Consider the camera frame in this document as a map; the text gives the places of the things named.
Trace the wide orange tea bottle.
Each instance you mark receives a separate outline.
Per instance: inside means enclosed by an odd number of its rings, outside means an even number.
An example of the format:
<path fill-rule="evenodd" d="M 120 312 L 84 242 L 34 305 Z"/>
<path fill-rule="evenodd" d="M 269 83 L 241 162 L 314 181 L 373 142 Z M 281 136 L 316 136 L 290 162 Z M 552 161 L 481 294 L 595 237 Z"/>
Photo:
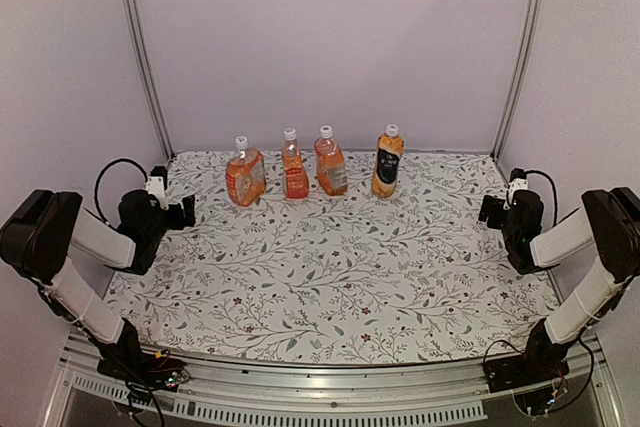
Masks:
<path fill-rule="evenodd" d="M 226 187 L 230 199 L 247 207 L 266 191 L 264 156 L 249 145 L 246 136 L 235 139 L 236 153 L 226 166 Z"/>

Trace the black-label orange drink bottle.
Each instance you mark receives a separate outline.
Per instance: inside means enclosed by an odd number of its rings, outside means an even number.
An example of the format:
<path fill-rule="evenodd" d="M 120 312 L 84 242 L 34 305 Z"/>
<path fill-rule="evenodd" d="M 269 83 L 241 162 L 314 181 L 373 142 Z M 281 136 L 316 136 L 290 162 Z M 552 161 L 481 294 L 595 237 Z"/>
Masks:
<path fill-rule="evenodd" d="M 379 198 L 389 198 L 396 190 L 400 160 L 404 153 L 404 139 L 399 127 L 388 124 L 376 146 L 372 191 Z"/>

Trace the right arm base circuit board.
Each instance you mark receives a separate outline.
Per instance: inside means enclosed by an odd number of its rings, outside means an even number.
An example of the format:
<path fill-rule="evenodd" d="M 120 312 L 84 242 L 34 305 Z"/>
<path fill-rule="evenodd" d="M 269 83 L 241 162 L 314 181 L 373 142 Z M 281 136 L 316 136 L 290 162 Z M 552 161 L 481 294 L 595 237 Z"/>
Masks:
<path fill-rule="evenodd" d="M 512 395 L 515 407 L 526 417 L 547 416 L 558 399 L 568 392 L 568 382 L 561 375 L 547 386 L 529 389 Z"/>

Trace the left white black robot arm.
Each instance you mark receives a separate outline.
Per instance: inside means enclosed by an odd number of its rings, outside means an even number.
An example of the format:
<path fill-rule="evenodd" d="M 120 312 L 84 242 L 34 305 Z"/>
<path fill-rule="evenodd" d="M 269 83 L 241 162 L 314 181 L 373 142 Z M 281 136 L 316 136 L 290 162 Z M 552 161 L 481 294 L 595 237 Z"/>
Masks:
<path fill-rule="evenodd" d="M 1 228 L 1 258 L 32 282 L 56 315 L 83 330 L 99 350 L 99 373 L 154 389 L 188 380 L 183 361 L 142 350 L 133 324 L 116 314 L 73 265 L 75 247 L 119 273 L 145 275 L 164 235 L 195 224 L 195 198 L 162 207 L 157 196 L 130 191 L 117 228 L 88 212 L 76 192 L 35 190 Z"/>

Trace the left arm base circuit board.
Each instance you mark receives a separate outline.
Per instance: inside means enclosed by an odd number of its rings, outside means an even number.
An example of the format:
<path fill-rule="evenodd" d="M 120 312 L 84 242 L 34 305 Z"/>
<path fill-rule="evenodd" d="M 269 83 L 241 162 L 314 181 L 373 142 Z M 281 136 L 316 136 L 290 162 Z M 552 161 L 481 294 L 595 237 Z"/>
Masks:
<path fill-rule="evenodd" d="M 186 364 L 169 349 L 142 354 L 128 366 L 128 381 L 145 390 L 175 392 L 190 379 Z"/>

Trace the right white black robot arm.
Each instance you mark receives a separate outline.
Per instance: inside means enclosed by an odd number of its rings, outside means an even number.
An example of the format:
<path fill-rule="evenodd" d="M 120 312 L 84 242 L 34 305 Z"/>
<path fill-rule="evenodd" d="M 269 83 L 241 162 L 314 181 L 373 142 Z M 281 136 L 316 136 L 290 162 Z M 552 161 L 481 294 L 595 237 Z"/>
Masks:
<path fill-rule="evenodd" d="M 577 268 L 561 304 L 531 328 L 520 354 L 486 360 L 493 392 L 567 374 L 568 351 L 584 331 L 614 310 L 639 275 L 639 198 L 628 187 L 589 190 L 580 206 L 549 230 L 541 227 L 543 202 L 518 189 L 501 199 L 485 196 L 479 220 L 501 232 L 509 264 L 519 274 Z"/>

